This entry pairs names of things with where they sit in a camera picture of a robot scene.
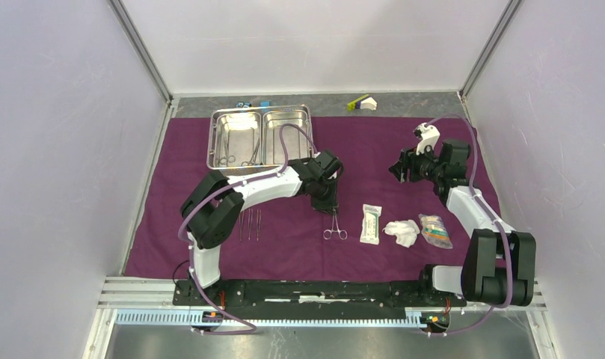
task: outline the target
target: cable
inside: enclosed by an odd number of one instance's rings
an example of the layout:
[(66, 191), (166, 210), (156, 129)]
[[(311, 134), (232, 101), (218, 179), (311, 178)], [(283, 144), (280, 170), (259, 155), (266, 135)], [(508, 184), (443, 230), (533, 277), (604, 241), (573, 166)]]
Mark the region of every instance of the cable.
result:
[(440, 329), (443, 329), (444, 331), (447, 331), (449, 329), (449, 326), (452, 324), (452, 316), (449, 314), (443, 314), (443, 317), (445, 317), (446, 315), (447, 315), (447, 326), (446, 327), (440, 325), (437, 322), (432, 322), (432, 324), (439, 327)]
[(172, 272), (172, 281), (174, 282), (174, 285), (176, 286), (176, 271), (179, 270), (179, 268), (181, 268), (181, 266), (183, 266), (184, 264), (186, 264), (187, 262), (189, 262), (190, 260), (184, 260), (183, 262), (179, 263), (178, 265), (176, 265), (176, 268), (174, 269), (174, 271)]
[(313, 140), (311, 139), (311, 137), (302, 129), (300, 128), (300, 126), (296, 126), (292, 123), (285, 123), (280, 127), (280, 143), (282, 144), (283, 147), (283, 152), (284, 152), (284, 163), (283, 165), (280, 167), (280, 169), (276, 172), (269, 172), (267, 174), (263, 174), (257, 177), (253, 177), (244, 181), (239, 181), (239, 182), (235, 182), (235, 183), (231, 183), (229, 185), (224, 186), (221, 189), (218, 189), (217, 191), (214, 191), (211, 195), (207, 196), (204, 200), (202, 200), (195, 208), (193, 208), (193, 210), (190, 211), (190, 213), (185, 217), (185, 219), (183, 220), (183, 222), (181, 223), (181, 226), (179, 227), (179, 233), (178, 233), (178, 237), (179, 239), (181, 239), (184, 242), (189, 243), (189, 250), (190, 250), (190, 269), (189, 269), (189, 273), (190, 276), (192, 277), (192, 279), (194, 280), (194, 284), (197, 287), (197, 290), (199, 291), (199, 293), (201, 294), (201, 297), (203, 297), (203, 300), (205, 300), (205, 302), (207, 304), (209, 304), (211, 307), (213, 307), (215, 310), (217, 310), (219, 313), (223, 314), (223, 316), (235, 320), (238, 323), (241, 323), (243, 325), (246, 325), (249, 327), (249, 329), (244, 329), (244, 330), (240, 330), (240, 331), (201, 331), (201, 334), (206, 334), (206, 335), (236, 335), (236, 334), (251, 334), (253, 332), (256, 331), (256, 326), (251, 324), (250, 322), (247, 322), (243, 319), (240, 319), (236, 316), (233, 316), (232, 314), (229, 314), (228, 312), (226, 312), (225, 310), (222, 310), (218, 305), (216, 305), (212, 299), (210, 299), (207, 294), (205, 293), (205, 291), (203, 291), (203, 287), (200, 285), (199, 280), (198, 280), (198, 276), (196, 273), (196, 270), (194, 268), (194, 243), (192, 240), (190, 240), (190, 238), (188, 237), (188, 233), (187, 233), (187, 226), (188, 223), (190, 222), (190, 220), (194, 217), (194, 215), (197, 214), (197, 212), (200, 211), (201, 208), (203, 208), (203, 206), (206, 205), (206, 203), (209, 203), (211, 200), (213, 200), (216, 196), (218, 196), (221, 193), (224, 193), (225, 191), (228, 191), (232, 188), (235, 188), (237, 186), (240, 185), (244, 185), (247, 184), (249, 182), (255, 182), (255, 181), (260, 181), (260, 180), (265, 180), (271, 177), (276, 177), (279, 174), (283, 173), (287, 166), (288, 166), (288, 162), (289, 162), (289, 154), (287, 153), (286, 150), (286, 145), (284, 143), (284, 137), (283, 137), (283, 130), (285, 127), (293, 127), (295, 129), (297, 129), (300, 133), (302, 133), (302, 135), (304, 135), (304, 137), (307, 138), (307, 140), (309, 141), (309, 143), (311, 144), (311, 147), (313, 148), (313, 152), (317, 153), (317, 147), (316, 145), (313, 143)]
[(446, 333), (429, 334), (434, 337), (445, 337), (447, 335), (460, 334), (460, 333), (464, 333), (465, 331), (469, 331), (471, 329), (478, 327), (485, 320), (487, 320), (487, 318), (494, 311), (494, 308), (497, 308), (497, 307), (498, 308), (507, 308), (512, 302), (512, 296), (513, 296), (513, 291), (514, 291), (513, 290), (514, 275), (513, 275), (513, 270), (512, 270), (512, 254), (509, 252), (509, 240), (507, 239), (507, 233), (505, 232), (505, 227), (503, 227), (503, 225), (500, 223), (500, 220), (498, 220), (498, 218), (496, 218), (496, 216), (489, 210), (489, 205), (484, 202), (482, 196), (476, 195), (476, 190), (474, 189), (474, 177), (476, 177), (476, 168), (478, 167), (479, 154), (478, 154), (478, 144), (476, 141), (476, 135), (474, 135), (474, 130), (472, 128), (470, 121), (467, 118), (462, 117), (458, 114), (445, 114), (441, 117), (437, 117), (433, 120), (430, 120), (428, 123), (426, 123), (426, 125), (427, 126), (432, 125), (433, 123), (435, 123), (443, 118), (447, 118), (449, 116), (457, 117), (457, 118), (460, 118), (461, 120), (464, 120), (465, 124), (467, 125), (467, 129), (470, 131), (470, 134), (472, 136), (472, 145), (474, 148), (474, 160), (473, 160), (473, 164), (472, 164), (472, 166), (473, 166), (472, 173), (470, 175), (470, 183), (469, 183), (468, 187), (470, 188), (470, 193), (472, 194), (472, 198), (479, 204), (479, 206), (482, 208), (483, 212), (485, 212), (485, 214), (487, 214), (487, 216), (491, 219), (491, 221), (494, 223), (494, 225), (500, 232), (500, 238), (503, 241), (503, 248), (505, 249), (504, 252), (505, 252), (505, 267), (506, 267), (506, 271), (507, 271), (507, 294), (506, 294), (504, 303), (499, 304), (499, 305), (490, 306), (487, 313), (485, 313), (485, 315), (478, 322), (470, 325), (469, 327), (457, 329), (455, 331), (449, 331)]
[(443, 312), (443, 315), (445, 316), (451, 310), (452, 310), (452, 303), (449, 301), (448, 297), (445, 297), (445, 311)]

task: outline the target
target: stainless steel tray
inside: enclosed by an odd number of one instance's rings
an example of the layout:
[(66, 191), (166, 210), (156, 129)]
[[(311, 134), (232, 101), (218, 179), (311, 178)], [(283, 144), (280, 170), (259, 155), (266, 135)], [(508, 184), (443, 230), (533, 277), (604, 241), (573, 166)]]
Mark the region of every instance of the stainless steel tray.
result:
[[(285, 123), (300, 126), (312, 139), (311, 114), (305, 105), (230, 108), (212, 114), (207, 167), (226, 174), (249, 174), (281, 165), (279, 131)], [(285, 128), (289, 159), (309, 157), (310, 143), (296, 129)]]
[[(311, 133), (311, 119), (305, 111), (270, 111), (262, 116), (262, 137), (265, 144), (262, 163), (281, 165), (284, 163), (284, 150), (280, 143), (280, 128), (285, 123), (300, 126), (307, 134)], [(302, 159), (311, 154), (311, 144), (297, 129), (285, 127), (283, 139), (289, 159)]]

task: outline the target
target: white wall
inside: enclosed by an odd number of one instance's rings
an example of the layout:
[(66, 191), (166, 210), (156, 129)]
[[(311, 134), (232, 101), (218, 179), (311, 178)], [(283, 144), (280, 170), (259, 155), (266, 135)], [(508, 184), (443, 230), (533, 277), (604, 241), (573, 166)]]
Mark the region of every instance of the white wall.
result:
[(174, 93), (458, 90), (507, 0), (124, 0)]
[(0, 358), (80, 358), (164, 107), (108, 2), (0, 0)]
[(525, 1), (469, 111), (565, 358), (605, 358), (605, 0)]

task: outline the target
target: sterile package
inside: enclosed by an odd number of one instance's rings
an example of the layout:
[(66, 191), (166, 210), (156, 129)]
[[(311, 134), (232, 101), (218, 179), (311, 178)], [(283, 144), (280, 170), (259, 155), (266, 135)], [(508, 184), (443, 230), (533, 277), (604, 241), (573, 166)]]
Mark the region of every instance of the sterile package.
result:
[(409, 248), (417, 240), (419, 227), (413, 220), (407, 221), (392, 221), (386, 224), (383, 229), (384, 233), (391, 236), (396, 236), (396, 243)]
[(443, 249), (452, 249), (452, 241), (449, 240), (449, 234), (443, 220), (438, 215), (419, 215), (421, 220), (421, 234), (426, 241), (435, 247)]
[(360, 242), (379, 244), (379, 217), (381, 216), (380, 206), (363, 205), (362, 234)]

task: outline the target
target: yellow green object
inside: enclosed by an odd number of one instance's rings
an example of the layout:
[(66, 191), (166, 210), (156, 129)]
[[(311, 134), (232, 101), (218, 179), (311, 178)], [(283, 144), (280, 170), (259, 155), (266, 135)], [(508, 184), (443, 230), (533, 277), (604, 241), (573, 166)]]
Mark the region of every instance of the yellow green object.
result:
[(368, 97), (370, 97), (370, 95), (369, 94), (365, 94), (362, 97), (358, 97), (357, 99), (352, 100), (351, 102), (348, 103), (348, 105), (346, 105), (346, 110), (347, 111), (353, 111), (353, 110), (357, 109), (357, 104), (359, 102), (361, 102), (362, 100), (365, 100)]

